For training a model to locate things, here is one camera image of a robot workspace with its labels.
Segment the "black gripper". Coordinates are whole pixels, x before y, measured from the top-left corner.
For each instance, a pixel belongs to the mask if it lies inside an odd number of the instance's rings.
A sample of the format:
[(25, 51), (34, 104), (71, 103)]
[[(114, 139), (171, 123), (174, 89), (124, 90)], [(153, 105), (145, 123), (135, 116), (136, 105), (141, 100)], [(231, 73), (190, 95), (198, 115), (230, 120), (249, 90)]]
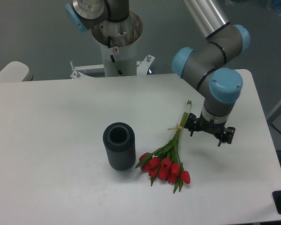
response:
[(218, 147), (222, 143), (231, 144), (236, 130), (234, 127), (225, 127), (225, 123), (216, 124), (214, 120), (207, 121), (204, 117), (197, 118), (193, 113), (188, 115), (184, 128), (190, 132), (190, 137), (194, 132), (201, 131), (213, 135), (219, 140)]

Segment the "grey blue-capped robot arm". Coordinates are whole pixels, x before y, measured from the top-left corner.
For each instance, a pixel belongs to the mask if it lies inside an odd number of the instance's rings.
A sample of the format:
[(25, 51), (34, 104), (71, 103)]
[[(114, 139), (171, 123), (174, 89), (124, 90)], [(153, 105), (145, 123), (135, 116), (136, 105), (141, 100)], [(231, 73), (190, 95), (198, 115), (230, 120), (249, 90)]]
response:
[[(240, 96), (243, 80), (225, 65), (250, 45), (250, 34), (241, 25), (231, 25), (215, 0), (186, 0), (185, 6), (207, 41), (199, 51), (182, 48), (171, 63), (172, 70), (204, 97), (200, 116), (189, 115), (185, 127), (230, 144), (235, 128), (225, 124)], [(72, 0), (65, 9), (74, 26), (81, 32), (90, 30), (103, 47), (106, 76), (137, 74), (132, 46), (141, 37), (143, 26), (130, 10), (129, 1)]]

